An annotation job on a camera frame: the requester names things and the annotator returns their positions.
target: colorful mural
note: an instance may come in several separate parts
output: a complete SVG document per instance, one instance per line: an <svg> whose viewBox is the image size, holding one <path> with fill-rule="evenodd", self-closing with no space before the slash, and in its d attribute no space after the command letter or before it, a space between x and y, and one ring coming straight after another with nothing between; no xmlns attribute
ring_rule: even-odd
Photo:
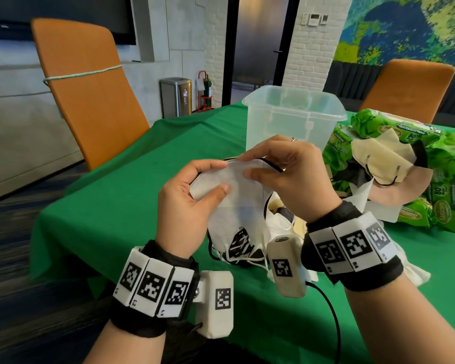
<svg viewBox="0 0 455 364"><path fill-rule="evenodd" d="M455 0L353 0L334 60L455 66Z"/></svg>

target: person's right hand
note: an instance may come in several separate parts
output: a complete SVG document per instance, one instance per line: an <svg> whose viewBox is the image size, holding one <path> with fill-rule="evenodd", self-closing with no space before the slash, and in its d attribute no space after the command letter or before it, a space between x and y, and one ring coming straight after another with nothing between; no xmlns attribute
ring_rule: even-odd
<svg viewBox="0 0 455 364"><path fill-rule="evenodd" d="M247 169L244 176L277 192L294 215L305 222L314 222L337 208L342 201L332 188L320 149L310 143L291 140L275 135L243 153L238 160L266 157L285 169L280 173L252 168Z"/></svg>

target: stainless steel trash can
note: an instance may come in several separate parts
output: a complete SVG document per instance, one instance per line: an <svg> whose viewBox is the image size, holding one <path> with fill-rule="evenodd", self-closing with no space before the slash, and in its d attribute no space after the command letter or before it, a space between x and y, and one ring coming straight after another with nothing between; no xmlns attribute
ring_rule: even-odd
<svg viewBox="0 0 455 364"><path fill-rule="evenodd" d="M165 119L192 114L192 82L185 78L160 79Z"/></svg>

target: plastic container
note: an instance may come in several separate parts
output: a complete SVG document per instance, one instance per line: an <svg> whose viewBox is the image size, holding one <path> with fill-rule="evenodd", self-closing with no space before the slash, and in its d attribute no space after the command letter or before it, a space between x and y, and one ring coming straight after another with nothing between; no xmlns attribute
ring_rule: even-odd
<svg viewBox="0 0 455 364"><path fill-rule="evenodd" d="M248 106L246 149L275 134L310 142L324 150L337 121L347 119L331 93L265 85L243 99Z"/></svg>

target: table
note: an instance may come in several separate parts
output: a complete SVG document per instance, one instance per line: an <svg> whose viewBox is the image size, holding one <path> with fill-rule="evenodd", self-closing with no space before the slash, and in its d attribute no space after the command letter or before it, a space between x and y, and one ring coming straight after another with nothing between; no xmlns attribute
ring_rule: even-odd
<svg viewBox="0 0 455 364"><path fill-rule="evenodd" d="M92 277L96 292L107 279L116 282L131 248L155 236L157 192L163 183L192 159L242 153L246 118L247 107L238 103L157 121L123 153L72 184L66 197L37 218L32 277ZM432 273L421 291L455 328L455 234L406 225L387 225L387 230L410 262ZM273 363L333 362L333 317L318 292L310 289L299 300L284 298L262 269L242 269L211 259L206 241L194 257L203 270L230 270L234 275L231 342ZM318 286L340 321L341 362L371 362L342 286L332 286L325 275L319 278Z"/></svg>

